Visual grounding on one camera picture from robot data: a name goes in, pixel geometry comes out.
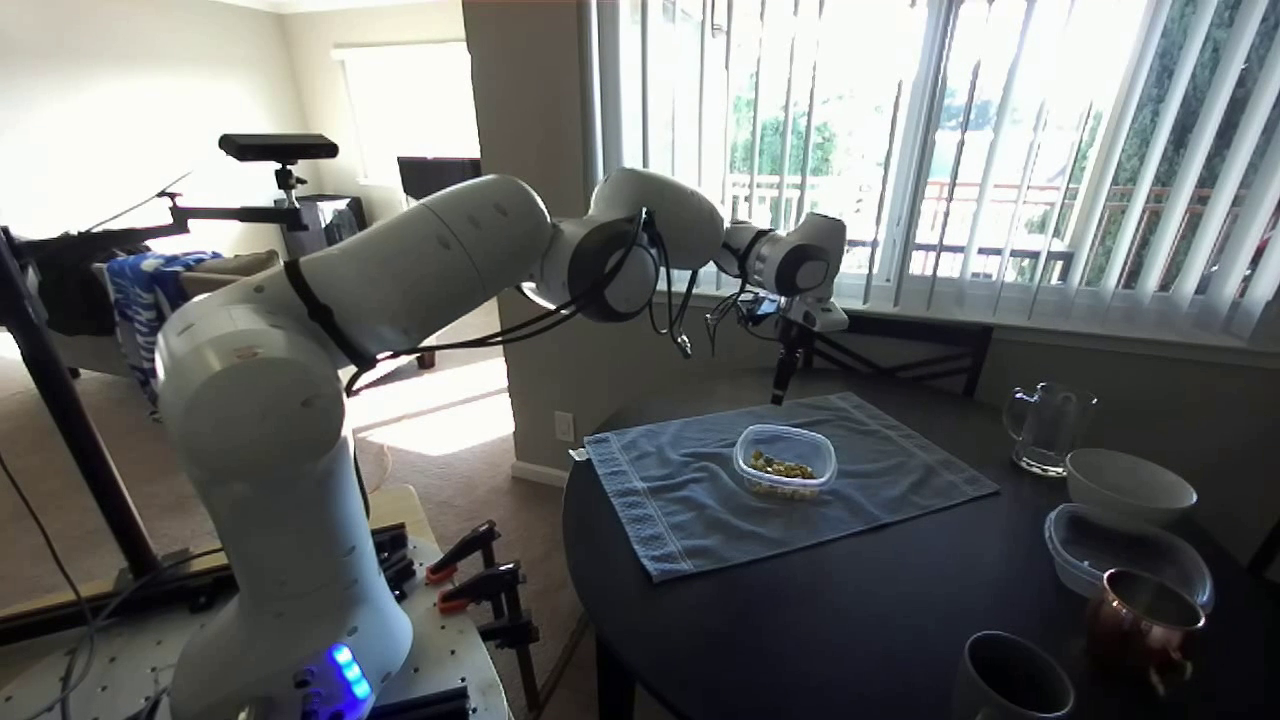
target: vertical blinds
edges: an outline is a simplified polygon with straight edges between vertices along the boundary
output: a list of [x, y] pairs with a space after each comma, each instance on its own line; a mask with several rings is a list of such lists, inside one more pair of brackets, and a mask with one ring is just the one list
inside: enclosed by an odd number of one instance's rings
[[601, 0], [601, 153], [769, 230], [840, 217], [850, 304], [1250, 332], [1277, 30], [1269, 0]]

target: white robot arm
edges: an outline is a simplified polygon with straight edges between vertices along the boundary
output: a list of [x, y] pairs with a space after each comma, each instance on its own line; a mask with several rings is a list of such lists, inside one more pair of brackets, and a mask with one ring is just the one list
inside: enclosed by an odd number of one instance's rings
[[617, 173], [579, 221], [485, 176], [185, 304], [159, 337], [159, 419], [241, 593], [188, 642], [174, 718], [369, 718], [414, 649], [351, 477], [346, 366], [414, 347], [519, 282], [592, 321], [645, 311], [664, 266], [718, 255], [765, 288], [824, 288], [840, 255], [819, 247], [840, 247], [846, 223], [810, 221], [796, 241], [725, 230], [718, 205], [651, 173]]

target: mug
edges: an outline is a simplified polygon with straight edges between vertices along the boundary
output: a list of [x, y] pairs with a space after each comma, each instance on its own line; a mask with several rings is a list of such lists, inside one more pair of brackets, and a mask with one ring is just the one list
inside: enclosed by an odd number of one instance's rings
[[1134, 569], [1106, 573], [1093, 610], [1087, 649], [1106, 667], [1187, 667], [1185, 646], [1205, 627], [1205, 614], [1172, 586]]
[[1068, 673], [1038, 646], [984, 627], [964, 642], [956, 720], [1060, 720], [1075, 710]]
[[1016, 386], [1005, 399], [1005, 428], [1013, 435], [1009, 459], [1034, 477], [1066, 480], [1066, 459], [1075, 450], [1097, 405], [1097, 398], [1068, 386]]

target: ceiling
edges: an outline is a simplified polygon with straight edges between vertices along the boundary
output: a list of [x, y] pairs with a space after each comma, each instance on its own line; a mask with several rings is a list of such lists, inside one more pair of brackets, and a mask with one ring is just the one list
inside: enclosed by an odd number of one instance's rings
[[426, 4], [426, 0], [222, 0], [222, 4], [300, 16], [300, 14], [392, 7], [392, 4]]

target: floor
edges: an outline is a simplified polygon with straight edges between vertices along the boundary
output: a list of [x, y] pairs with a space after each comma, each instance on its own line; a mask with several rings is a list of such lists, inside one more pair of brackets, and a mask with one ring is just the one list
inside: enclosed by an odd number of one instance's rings
[[[482, 337], [496, 330], [496, 309], [482, 309], [444, 337]], [[81, 378], [81, 398], [112, 451], [156, 550], [212, 550], [215, 532], [180, 473], [147, 405], [120, 378]], [[500, 560], [519, 560], [529, 586], [523, 605], [539, 627], [533, 665], [554, 688], [547, 720], [592, 720], [592, 631], [585, 627], [564, 551], [559, 551], [559, 487], [512, 480], [512, 405], [500, 351], [447, 351], [434, 373], [402, 368], [392, 386], [361, 394], [350, 405], [350, 428], [366, 480], [414, 486], [435, 538], [447, 543], [482, 522], [500, 529]], [[12, 469], [35, 518], [50, 526], [57, 551], [86, 593], [112, 589], [120, 556], [110, 529], [81, 486], [78, 463], [24, 378], [12, 340], [0, 343], [0, 457]], [[12, 486], [0, 486], [0, 614], [68, 599], [35, 526], [19, 508]], [[24, 667], [34, 652], [57, 642], [0, 649], [0, 683]], [[517, 718], [523, 714], [512, 652], [494, 652], [503, 673]], [[641, 691], [641, 720], [664, 714]]]

